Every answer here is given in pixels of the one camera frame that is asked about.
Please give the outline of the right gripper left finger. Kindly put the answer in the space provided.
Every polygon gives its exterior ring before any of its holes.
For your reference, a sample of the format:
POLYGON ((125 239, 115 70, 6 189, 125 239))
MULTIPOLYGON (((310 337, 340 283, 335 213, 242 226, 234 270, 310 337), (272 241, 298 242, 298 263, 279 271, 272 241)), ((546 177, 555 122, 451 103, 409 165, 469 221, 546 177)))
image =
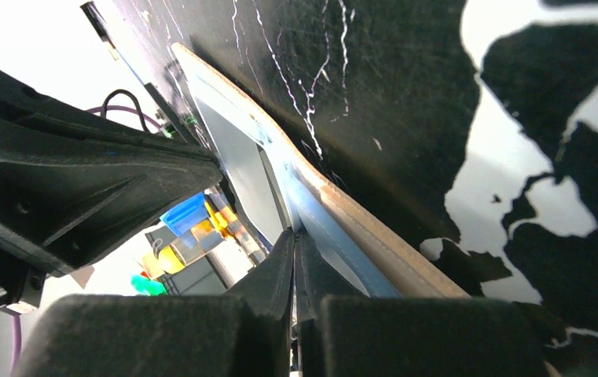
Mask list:
POLYGON ((69 295, 41 316, 15 376, 286 376, 295 235, 220 295, 69 295))

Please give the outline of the beige leather card holder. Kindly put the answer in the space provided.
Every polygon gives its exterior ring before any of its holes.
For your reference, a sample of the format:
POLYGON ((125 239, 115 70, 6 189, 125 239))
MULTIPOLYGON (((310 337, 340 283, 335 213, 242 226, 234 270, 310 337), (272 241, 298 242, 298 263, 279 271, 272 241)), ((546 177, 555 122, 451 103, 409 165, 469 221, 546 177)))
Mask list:
POLYGON ((192 98, 231 106, 253 120, 251 136, 272 185, 283 223, 305 229, 321 256, 372 297, 463 298, 465 292, 417 250, 330 182, 260 106, 180 43, 171 51, 192 98))

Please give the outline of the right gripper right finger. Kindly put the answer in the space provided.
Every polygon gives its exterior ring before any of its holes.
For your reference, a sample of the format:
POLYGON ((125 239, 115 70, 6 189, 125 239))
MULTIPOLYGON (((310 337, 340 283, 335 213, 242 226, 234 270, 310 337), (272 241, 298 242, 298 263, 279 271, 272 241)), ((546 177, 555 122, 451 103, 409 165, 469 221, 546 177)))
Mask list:
POLYGON ((369 298, 295 236, 305 376, 546 376, 517 308, 477 298, 369 298))

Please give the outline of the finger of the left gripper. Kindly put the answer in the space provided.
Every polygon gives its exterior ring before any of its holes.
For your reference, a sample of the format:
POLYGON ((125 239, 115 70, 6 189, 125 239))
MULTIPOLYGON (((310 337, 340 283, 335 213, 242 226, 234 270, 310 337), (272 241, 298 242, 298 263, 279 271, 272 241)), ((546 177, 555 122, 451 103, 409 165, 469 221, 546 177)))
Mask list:
POLYGON ((73 108, 0 71, 0 258, 70 273, 221 180, 203 147, 73 108))

